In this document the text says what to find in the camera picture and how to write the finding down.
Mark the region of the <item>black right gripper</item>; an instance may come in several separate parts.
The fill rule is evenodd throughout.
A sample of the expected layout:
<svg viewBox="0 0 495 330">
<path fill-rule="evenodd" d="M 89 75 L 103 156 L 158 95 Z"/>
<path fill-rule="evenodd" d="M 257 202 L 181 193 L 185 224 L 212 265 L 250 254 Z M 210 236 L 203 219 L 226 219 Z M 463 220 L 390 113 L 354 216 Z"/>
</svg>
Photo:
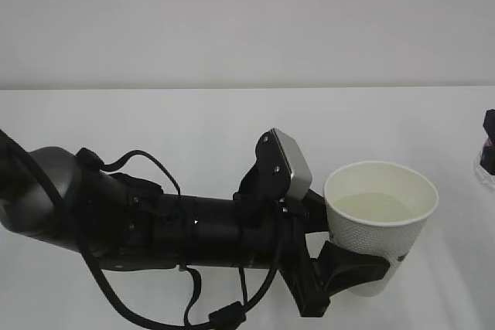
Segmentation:
<svg viewBox="0 0 495 330">
<path fill-rule="evenodd" d="M 487 138 L 481 151 L 480 166 L 490 175 L 494 175 L 494 122 L 494 109 L 489 109 L 483 120 L 483 129 Z"/>
</svg>

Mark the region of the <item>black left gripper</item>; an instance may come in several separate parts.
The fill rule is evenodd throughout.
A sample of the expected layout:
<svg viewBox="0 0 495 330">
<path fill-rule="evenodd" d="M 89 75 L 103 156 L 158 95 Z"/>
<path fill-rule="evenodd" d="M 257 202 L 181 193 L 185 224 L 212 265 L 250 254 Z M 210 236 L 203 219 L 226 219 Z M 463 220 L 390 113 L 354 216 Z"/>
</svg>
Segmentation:
<svg viewBox="0 0 495 330">
<path fill-rule="evenodd" d="M 274 255 L 280 272 L 298 306 L 327 306 L 329 296 L 384 278 L 390 263 L 383 257 L 354 253 L 326 241 L 314 259 L 306 234 L 328 228 L 322 196 L 311 190 L 302 200 L 286 195 L 289 169 L 274 134 L 266 131 L 255 147 L 255 163 L 242 178 L 237 201 L 247 203 L 250 223 L 268 222 L 273 215 Z"/>
</svg>

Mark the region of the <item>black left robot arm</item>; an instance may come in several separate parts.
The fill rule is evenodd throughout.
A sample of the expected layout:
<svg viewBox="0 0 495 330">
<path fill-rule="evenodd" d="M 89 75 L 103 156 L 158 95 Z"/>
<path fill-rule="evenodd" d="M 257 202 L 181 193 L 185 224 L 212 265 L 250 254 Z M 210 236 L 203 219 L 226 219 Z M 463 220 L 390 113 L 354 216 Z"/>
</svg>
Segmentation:
<svg viewBox="0 0 495 330">
<path fill-rule="evenodd" d="M 1 223 L 9 231 L 80 253 L 97 273 L 191 266 L 265 268 L 281 274 L 305 316 L 347 288 L 380 280 L 390 265 L 374 253 L 325 243 L 326 205 L 310 188 L 293 138 L 272 128 L 231 199 L 168 194 L 126 175 L 137 151 L 110 164 L 87 148 L 26 151 L 1 136 Z"/>
</svg>

